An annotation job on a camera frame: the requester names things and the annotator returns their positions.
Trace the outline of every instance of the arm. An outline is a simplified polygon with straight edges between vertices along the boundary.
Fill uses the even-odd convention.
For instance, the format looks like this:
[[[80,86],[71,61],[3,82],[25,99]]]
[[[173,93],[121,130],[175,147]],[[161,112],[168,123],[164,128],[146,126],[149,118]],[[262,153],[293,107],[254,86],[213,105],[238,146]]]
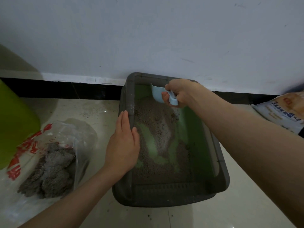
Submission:
[[[128,112],[122,112],[108,143],[103,168],[81,187],[20,227],[79,227],[112,185],[134,167],[138,154],[139,134],[135,127],[130,130]]]
[[[165,87],[210,128],[241,168],[296,226],[304,225],[304,139],[185,79]],[[163,92],[169,104],[169,95]]]

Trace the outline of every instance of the gray litter box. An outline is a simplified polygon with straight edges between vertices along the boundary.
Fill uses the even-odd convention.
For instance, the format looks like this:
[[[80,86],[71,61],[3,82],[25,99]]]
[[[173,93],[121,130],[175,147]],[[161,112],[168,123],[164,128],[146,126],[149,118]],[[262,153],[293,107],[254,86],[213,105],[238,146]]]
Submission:
[[[142,127],[142,125],[134,125],[135,101],[152,95],[150,84],[164,87],[172,79],[176,78],[147,73],[132,73],[128,76],[121,90],[119,112],[128,111],[131,128]],[[176,122],[176,130],[179,133],[175,136],[179,137],[173,138],[172,143],[179,139],[185,144],[192,178],[186,181],[176,179],[171,181],[170,178],[166,178],[168,182],[160,181],[159,184],[157,181],[141,183],[140,180],[135,181],[133,178],[133,174],[140,173],[144,165],[138,163],[112,187],[113,195],[120,204],[136,207],[180,206],[210,199],[216,193],[228,188],[230,178],[217,138],[190,108],[176,110],[179,110],[179,120]],[[166,165],[170,165],[169,158],[161,158],[165,160]],[[158,167],[158,165],[162,163],[155,163],[154,166]],[[178,176],[178,171],[177,169],[173,174]],[[155,172],[157,170],[150,170],[148,174],[162,174]]]

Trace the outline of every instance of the white wall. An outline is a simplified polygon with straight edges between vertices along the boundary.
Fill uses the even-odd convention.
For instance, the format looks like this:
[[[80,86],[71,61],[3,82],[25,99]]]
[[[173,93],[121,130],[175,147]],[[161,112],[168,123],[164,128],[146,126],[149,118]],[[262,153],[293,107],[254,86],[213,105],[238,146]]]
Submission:
[[[140,71],[267,94],[304,82],[304,0],[0,0],[0,31],[41,72],[0,76],[123,84]]]

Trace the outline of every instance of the litter scoop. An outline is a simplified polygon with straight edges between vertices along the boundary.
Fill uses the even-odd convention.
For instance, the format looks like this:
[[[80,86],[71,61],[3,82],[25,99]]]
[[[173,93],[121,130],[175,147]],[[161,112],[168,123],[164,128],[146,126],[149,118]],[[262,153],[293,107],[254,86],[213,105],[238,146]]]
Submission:
[[[158,87],[151,84],[152,95],[155,101],[160,103],[164,103],[163,98],[161,96],[162,92],[167,92],[169,94],[169,103],[171,105],[178,105],[178,100],[176,99],[175,94],[173,91],[168,91],[164,87]]]

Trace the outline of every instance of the tile floor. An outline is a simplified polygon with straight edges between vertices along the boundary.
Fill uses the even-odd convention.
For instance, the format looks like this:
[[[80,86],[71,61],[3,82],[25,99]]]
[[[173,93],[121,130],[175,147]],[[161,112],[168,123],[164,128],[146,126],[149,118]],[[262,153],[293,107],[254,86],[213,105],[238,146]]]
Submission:
[[[40,117],[42,126],[67,118],[84,120],[98,134],[97,149],[83,181],[104,163],[108,139],[114,132],[119,101],[24,98]],[[255,111],[248,105],[239,105]],[[109,191],[81,227],[238,228],[294,227],[221,146],[230,174],[230,186],[214,198],[186,206],[135,208],[120,205]],[[3,227],[15,224],[0,218]]]

